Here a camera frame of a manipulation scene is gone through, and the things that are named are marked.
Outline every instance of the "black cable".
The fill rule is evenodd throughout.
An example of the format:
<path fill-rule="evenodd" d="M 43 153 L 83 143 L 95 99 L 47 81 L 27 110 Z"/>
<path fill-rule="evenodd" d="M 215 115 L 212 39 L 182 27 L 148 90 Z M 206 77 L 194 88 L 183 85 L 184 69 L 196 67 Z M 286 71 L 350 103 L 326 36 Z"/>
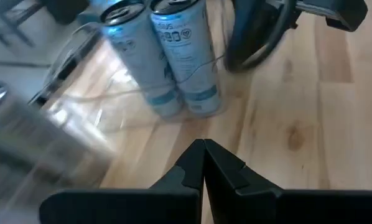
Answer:
<path fill-rule="evenodd" d="M 250 56 L 250 58 L 251 57 L 255 58 L 251 59 L 250 61 L 248 61 L 249 59 L 247 59 L 246 63 L 241 64 L 240 67 L 232 69 L 230 72 L 232 73 L 246 72 L 260 65 L 270 56 L 270 54 L 277 47 L 280 40 L 282 39 L 282 36 L 290 26 L 292 14 L 295 11 L 296 4 L 297 0 L 284 1 L 284 5 L 283 8 L 281 9 L 281 13 L 277 20 L 277 23 L 274 26 L 273 31 L 267 40 L 267 44 L 263 47 L 264 49 L 262 50 L 261 54 L 258 55 L 257 57 L 255 57 L 255 55 Z"/>

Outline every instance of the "white can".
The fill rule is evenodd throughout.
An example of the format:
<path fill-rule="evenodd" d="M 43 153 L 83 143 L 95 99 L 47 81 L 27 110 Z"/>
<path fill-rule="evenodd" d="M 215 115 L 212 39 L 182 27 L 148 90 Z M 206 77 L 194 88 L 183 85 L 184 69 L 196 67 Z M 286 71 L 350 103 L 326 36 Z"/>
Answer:
<path fill-rule="evenodd" d="M 182 109 L 182 99 L 172 69 L 154 34 L 143 3 L 120 1 L 101 15 L 103 32 L 117 50 L 146 101 L 161 116 Z"/>
<path fill-rule="evenodd" d="M 205 0 L 155 0 L 151 19 L 190 111 L 221 104 Z"/>

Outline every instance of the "wooden table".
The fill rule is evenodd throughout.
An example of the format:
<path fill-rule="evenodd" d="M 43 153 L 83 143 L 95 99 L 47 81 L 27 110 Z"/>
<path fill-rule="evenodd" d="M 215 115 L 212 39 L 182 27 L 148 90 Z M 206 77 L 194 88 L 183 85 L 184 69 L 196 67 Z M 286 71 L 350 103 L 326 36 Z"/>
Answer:
<path fill-rule="evenodd" d="M 228 16 L 226 31 L 233 17 L 224 2 L 208 0 L 217 55 L 223 27 L 212 12 Z M 227 110 L 221 114 L 105 134 L 115 156 L 101 186 L 147 188 L 194 139 L 210 138 L 285 189 L 372 189 L 372 0 L 366 2 L 369 14 L 355 33 L 303 14 L 263 66 L 223 77 Z M 67 92 L 99 95 L 121 69 L 115 58 L 108 43 L 97 46 Z M 203 222 L 212 222 L 206 193 L 203 207 Z"/>

